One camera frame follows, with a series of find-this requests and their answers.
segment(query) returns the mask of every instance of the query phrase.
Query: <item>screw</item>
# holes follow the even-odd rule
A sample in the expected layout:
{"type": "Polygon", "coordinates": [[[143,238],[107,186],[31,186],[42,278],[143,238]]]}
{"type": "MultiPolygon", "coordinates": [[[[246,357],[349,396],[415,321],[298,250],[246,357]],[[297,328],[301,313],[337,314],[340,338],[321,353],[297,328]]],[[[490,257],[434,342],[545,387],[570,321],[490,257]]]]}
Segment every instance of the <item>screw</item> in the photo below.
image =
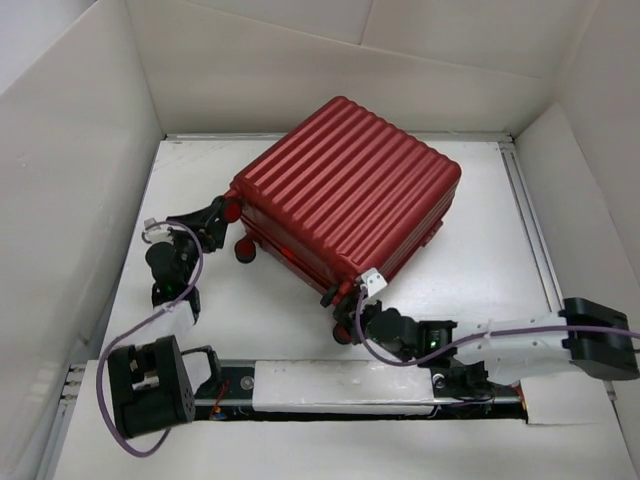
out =
{"type": "Polygon", "coordinates": [[[243,390],[251,390],[253,388],[253,377],[242,377],[240,380],[240,388],[243,390]]]}
{"type": "Polygon", "coordinates": [[[438,390],[441,390],[447,386],[444,380],[444,375],[442,375],[441,373],[436,373],[433,377],[431,377],[431,383],[433,383],[433,386],[438,390]]]}

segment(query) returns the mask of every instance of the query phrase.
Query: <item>ribbed suitcase shell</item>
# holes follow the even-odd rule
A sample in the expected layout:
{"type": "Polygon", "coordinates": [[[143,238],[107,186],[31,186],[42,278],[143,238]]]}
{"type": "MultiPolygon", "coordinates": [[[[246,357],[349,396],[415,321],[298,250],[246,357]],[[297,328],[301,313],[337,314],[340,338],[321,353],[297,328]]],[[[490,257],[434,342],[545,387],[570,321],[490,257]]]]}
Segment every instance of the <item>ribbed suitcase shell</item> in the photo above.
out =
{"type": "Polygon", "coordinates": [[[231,183],[247,235],[316,290],[377,268],[390,281],[435,234],[457,163],[345,97],[336,97],[231,183]]]}

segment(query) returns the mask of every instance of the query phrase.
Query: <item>white table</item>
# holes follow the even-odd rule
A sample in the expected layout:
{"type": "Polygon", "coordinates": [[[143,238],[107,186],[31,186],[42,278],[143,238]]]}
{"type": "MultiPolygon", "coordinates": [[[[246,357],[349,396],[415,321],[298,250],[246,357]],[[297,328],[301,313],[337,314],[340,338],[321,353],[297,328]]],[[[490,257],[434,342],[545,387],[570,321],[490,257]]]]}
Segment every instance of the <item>white table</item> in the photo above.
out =
{"type": "MultiPolygon", "coordinates": [[[[269,136],[186,136],[161,143],[105,344],[151,311],[142,221],[208,204],[274,141],[269,136]]],[[[522,186],[508,174],[515,171],[509,155],[507,168],[495,142],[428,143],[458,161],[463,178],[444,227],[383,292],[384,304],[418,319],[471,322],[556,308],[552,273],[531,230],[522,186]]],[[[206,257],[198,285],[202,313],[182,348],[210,344],[221,359],[369,359],[362,347],[334,342],[333,320],[320,307],[320,295],[276,260],[258,251],[254,263],[238,264],[231,247],[241,236],[242,227],[232,225],[227,247],[206,257]]],[[[581,374],[524,383],[531,421],[545,427],[519,420],[196,422],[175,429],[161,453],[137,460],[120,451],[101,424],[94,369],[90,364],[57,479],[635,478],[602,385],[581,374]]],[[[348,400],[348,390],[342,395],[348,400]]],[[[149,437],[135,444],[150,445],[155,438],[149,437]]]]}

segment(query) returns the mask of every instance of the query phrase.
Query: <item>hard-shell suitcase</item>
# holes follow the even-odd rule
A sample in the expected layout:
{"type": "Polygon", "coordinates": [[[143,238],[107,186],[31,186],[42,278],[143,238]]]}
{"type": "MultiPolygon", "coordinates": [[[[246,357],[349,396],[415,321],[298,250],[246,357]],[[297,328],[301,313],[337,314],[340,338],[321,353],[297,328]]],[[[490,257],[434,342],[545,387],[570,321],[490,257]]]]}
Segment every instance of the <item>hard-shell suitcase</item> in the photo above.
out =
{"type": "Polygon", "coordinates": [[[254,243],[339,305],[358,277],[390,281],[433,237],[453,201],[457,163],[345,97],[336,97],[239,172],[227,197],[242,200],[254,243]]]}

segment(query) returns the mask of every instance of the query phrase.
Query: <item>white tabletop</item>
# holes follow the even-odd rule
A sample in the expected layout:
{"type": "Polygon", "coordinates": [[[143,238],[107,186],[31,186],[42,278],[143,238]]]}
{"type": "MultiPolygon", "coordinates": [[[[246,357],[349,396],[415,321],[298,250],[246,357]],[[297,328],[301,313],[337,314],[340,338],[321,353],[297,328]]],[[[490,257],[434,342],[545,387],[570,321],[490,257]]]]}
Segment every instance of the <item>white tabletop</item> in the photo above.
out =
{"type": "MultiPolygon", "coordinates": [[[[227,191],[233,175],[273,139],[164,141],[136,223],[105,342],[151,312],[153,283],[144,261],[142,222],[187,213],[227,191]]],[[[463,174],[444,226],[380,295],[416,319],[507,320],[548,311],[547,299],[514,202],[498,144],[429,142],[463,174]]],[[[239,264],[231,225],[222,251],[205,259],[202,313],[182,348],[211,344],[221,359],[369,359],[336,344],[320,294],[265,252],[239,264]]]]}
{"type": "MultiPolygon", "coordinates": [[[[161,143],[106,342],[151,312],[142,221],[207,205],[273,141],[161,143]]],[[[394,279],[382,300],[417,319],[506,320],[548,311],[498,145],[429,144],[461,164],[462,181],[444,227],[394,279]]],[[[242,227],[233,225],[227,247],[206,258],[198,285],[201,317],[182,348],[210,344],[222,359],[369,359],[362,347],[333,341],[333,320],[320,307],[320,295],[280,263],[259,251],[253,264],[238,264],[232,245],[241,236],[242,227]]],[[[110,438],[97,410],[94,377],[92,362],[57,480],[636,478],[601,383],[580,373],[524,385],[533,403],[531,422],[544,426],[520,420],[195,422],[174,429],[160,452],[143,460],[129,457],[110,438]]],[[[108,392],[106,379],[104,383],[108,392]]],[[[148,447],[156,438],[149,435],[134,444],[148,447]]]]}

